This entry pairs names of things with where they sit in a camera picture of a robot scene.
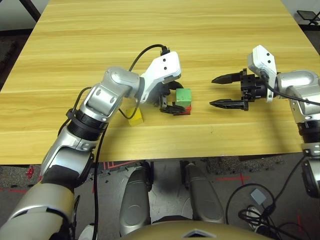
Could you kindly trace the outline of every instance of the wood grain tabletop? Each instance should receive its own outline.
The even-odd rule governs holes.
[[[239,83],[211,80],[246,68],[257,45],[275,56],[278,72],[320,74],[319,55],[280,0],[51,0],[0,93],[0,164],[40,164],[79,91],[152,44],[179,54],[191,115],[144,104],[144,123],[130,127],[117,113],[101,161],[301,151],[287,99],[257,100],[249,111],[209,105],[240,99]],[[158,56],[151,50],[133,71],[142,74]],[[125,99],[121,108],[132,106]]]

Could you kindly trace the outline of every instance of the small block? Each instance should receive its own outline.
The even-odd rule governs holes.
[[[258,188],[253,190],[253,192],[251,192],[250,195],[258,205],[261,205],[267,199],[266,196],[262,193],[262,191],[260,191]]]
[[[175,90],[176,101],[175,104],[181,107],[189,107],[191,105],[191,89],[190,88],[177,88]]]
[[[125,111],[125,114],[128,117],[130,117],[134,113],[134,110],[135,110],[135,107],[131,107]],[[137,125],[142,124],[144,122],[144,119],[142,118],[142,114],[141,114],[139,107],[137,108],[133,118],[128,119],[128,122],[131,127],[137,126]]]
[[[181,112],[181,113],[174,113],[174,116],[180,116],[180,115],[191,115],[191,105],[185,107],[185,112]]]

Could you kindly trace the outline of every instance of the green cube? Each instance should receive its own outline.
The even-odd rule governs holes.
[[[176,102],[175,104],[181,107],[189,107],[191,105],[191,89],[177,88],[175,90]]]

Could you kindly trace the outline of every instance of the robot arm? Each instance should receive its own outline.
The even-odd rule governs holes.
[[[309,70],[297,70],[278,73],[274,56],[263,46],[255,47],[248,56],[248,67],[254,74],[247,75],[247,69],[215,78],[212,83],[229,84],[240,81],[241,100],[219,99],[211,105],[225,109],[243,109],[248,111],[249,102],[257,98],[266,98],[272,102],[276,95],[267,88],[267,84],[279,95],[312,101],[306,103],[290,99],[290,108],[299,134],[302,137],[302,151],[307,160],[302,163],[302,178],[307,193],[320,198],[320,80]]]
[[[0,229],[0,239],[69,239],[74,188],[86,180],[94,160],[92,152],[123,97],[144,103],[157,84],[168,83],[180,75],[176,52],[154,59],[141,76],[121,67],[110,67],[79,109],[67,112],[70,123],[62,128],[44,157],[41,182],[16,206]]]

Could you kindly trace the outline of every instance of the black cable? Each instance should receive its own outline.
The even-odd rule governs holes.
[[[75,198],[73,205],[73,223],[72,223],[72,239],[76,239],[76,227],[77,227],[77,209],[80,201],[80,195]]]
[[[293,176],[293,174],[295,173],[295,171],[296,171],[296,169],[299,167],[299,165],[303,162],[303,160],[305,159],[305,157],[306,157],[306,156],[303,156],[303,157],[297,162],[297,164],[293,167],[293,169],[291,170],[289,176],[286,178],[286,180],[285,180],[285,182],[284,182],[284,184],[283,184],[282,189],[280,190],[280,192],[278,193],[278,195],[275,197],[275,201],[277,201],[277,200],[280,198],[280,196],[284,193],[284,191],[285,191],[285,189],[286,189],[286,187],[287,187],[287,185],[288,185],[291,177]]]
[[[263,207],[263,210],[266,209],[263,203],[261,203],[261,206]],[[276,227],[276,225],[275,225],[274,221],[272,220],[271,216],[268,216],[267,220],[268,219],[270,219],[270,221],[272,223],[272,226]],[[279,239],[282,240],[282,237],[281,237],[281,235],[280,235],[278,230],[276,230],[276,234],[278,235]]]
[[[248,184],[245,184],[245,185],[242,185],[240,187],[238,187],[232,194],[231,196],[229,197],[228,199],[228,202],[226,203],[226,207],[225,207],[225,223],[226,224],[229,224],[229,218],[228,218],[228,210],[229,210],[229,205],[230,205],[230,202],[232,200],[232,198],[234,197],[234,195],[239,192],[241,189],[244,189],[244,188],[247,188],[247,187],[250,187],[250,186],[258,186],[260,188],[263,188],[264,190],[266,190],[268,192],[268,194],[271,196],[272,198],[272,203],[275,202],[275,197],[274,195],[272,194],[272,192],[266,188],[265,186],[259,184],[259,183],[248,183]]]
[[[135,116],[135,114],[136,114],[136,112],[137,112],[137,110],[138,110],[138,107],[139,107],[139,102],[140,102],[140,100],[138,99],[137,100],[137,102],[136,102],[136,104],[135,104],[135,107],[134,107],[134,110],[133,110],[133,113],[131,114],[131,116],[127,116],[120,108],[119,108],[119,112],[122,114],[122,116],[124,116],[126,119],[132,119],[134,116]]]
[[[285,93],[282,93],[282,92],[279,92],[279,91],[275,90],[274,88],[272,88],[268,84],[269,77],[266,74],[261,74],[260,77],[264,80],[263,84],[265,85],[265,87],[268,88],[271,92],[274,92],[275,94],[278,94],[278,95],[280,95],[280,96],[282,96],[284,98],[287,98],[287,99],[292,99],[292,100],[296,100],[296,101],[299,101],[299,102],[304,102],[304,103],[307,103],[307,104],[313,104],[313,105],[320,106],[320,102],[305,100],[305,99],[302,99],[302,98],[299,98],[299,97],[295,97],[295,96],[290,96],[290,95],[287,95]]]
[[[154,45],[151,45],[151,46],[148,46],[146,47],[145,49],[143,49],[139,54],[138,56],[136,56],[136,58],[134,59],[133,63],[131,64],[131,66],[129,67],[129,72],[132,71],[132,69],[134,69],[136,63],[138,62],[138,60],[142,57],[143,54],[145,54],[147,51],[149,51],[150,49],[154,49],[154,48],[161,48],[162,51],[161,51],[161,54],[166,54],[169,52],[168,48],[165,46],[165,45],[162,45],[162,44],[154,44]],[[137,100],[136,102],[136,105],[134,107],[134,110],[133,110],[133,113],[131,114],[131,116],[127,116],[120,108],[119,108],[119,112],[122,114],[122,116],[124,116],[126,119],[132,119],[137,110],[138,110],[138,107],[139,107],[139,104],[140,104],[140,100],[141,100],[141,96],[140,98]]]
[[[285,223],[280,224],[277,228],[280,229],[280,228],[282,228],[283,226],[289,225],[289,224],[297,225],[299,228],[301,228],[301,229],[304,231],[304,233],[307,235],[308,239],[311,240],[311,237],[310,237],[308,231],[307,231],[303,226],[301,226],[301,225],[299,225],[299,224],[297,224],[297,223],[295,223],[295,222],[285,222]]]
[[[79,101],[80,101],[80,99],[81,99],[82,94],[84,94],[84,92],[85,92],[86,90],[88,90],[88,89],[91,89],[91,87],[90,87],[90,86],[87,86],[87,87],[85,87],[84,89],[82,89],[82,90],[79,92],[78,97],[76,98],[76,100],[75,100],[75,102],[74,102],[72,111],[74,111],[74,110],[77,108],[78,103],[79,103]],[[65,120],[64,123],[61,125],[61,127],[59,128],[59,131],[58,131],[58,136],[59,136],[59,134],[61,133],[62,129],[65,127],[65,125],[68,124],[69,121],[70,121],[70,119],[68,118],[68,119]]]
[[[166,46],[162,45],[162,44],[153,44],[151,46],[146,47],[145,49],[143,49],[138,56],[136,56],[135,60],[133,61],[133,63],[131,64],[131,66],[129,67],[129,72],[132,71],[132,69],[134,69],[136,63],[138,62],[138,60],[141,58],[141,56],[143,54],[145,54],[147,51],[149,51],[150,49],[154,49],[154,48],[166,48]]]
[[[94,166],[94,174],[93,174],[93,188],[94,188],[94,226],[93,226],[93,235],[92,240],[96,240],[98,234],[98,222],[99,222],[99,202],[98,202],[98,165],[99,165],[99,156],[102,143],[104,141],[104,137],[106,134],[106,130],[103,131],[98,149],[96,151],[95,157],[95,166]]]
[[[296,240],[300,240],[300,238],[286,232],[286,231],[283,231],[282,229],[280,229],[279,227],[276,227],[275,224],[273,223],[273,225],[267,223],[268,222],[268,218],[270,217],[270,215],[274,212],[274,210],[276,209],[276,202],[277,200],[279,199],[279,197],[283,194],[284,190],[286,189],[288,183],[289,183],[289,180],[291,179],[291,177],[293,176],[294,172],[296,171],[296,169],[298,168],[298,166],[302,163],[302,161],[305,159],[305,156],[303,156],[298,162],[297,164],[293,167],[293,169],[291,170],[290,174],[288,175],[287,179],[285,180],[284,184],[283,184],[283,187],[282,189],[280,190],[280,192],[277,194],[276,197],[274,197],[274,195],[271,193],[271,191],[266,188],[265,186],[261,185],[261,184],[258,184],[258,183],[248,183],[248,184],[245,184],[245,185],[242,185],[240,187],[238,187],[232,194],[231,196],[229,197],[228,199],[228,202],[226,204],[226,208],[225,208],[225,222],[226,224],[229,224],[229,218],[228,218],[228,210],[229,210],[229,206],[230,206],[230,202],[232,200],[232,198],[234,197],[234,195],[239,192],[241,189],[244,189],[246,187],[250,187],[250,186],[258,186],[258,187],[261,187],[263,189],[265,189],[269,195],[271,196],[272,198],[272,204],[270,204],[269,206],[267,206],[263,213],[260,214],[259,212],[256,212],[256,211],[253,211],[253,210],[250,210],[250,209],[242,209],[238,212],[238,216],[240,219],[244,220],[245,222],[247,222],[248,224],[251,224],[253,226],[259,226],[261,224],[271,228],[271,229],[274,229],[277,231],[277,233],[282,233],[284,235],[287,235],[293,239],[296,239]],[[257,216],[249,216],[248,215],[248,212],[250,213],[254,213],[256,214]]]

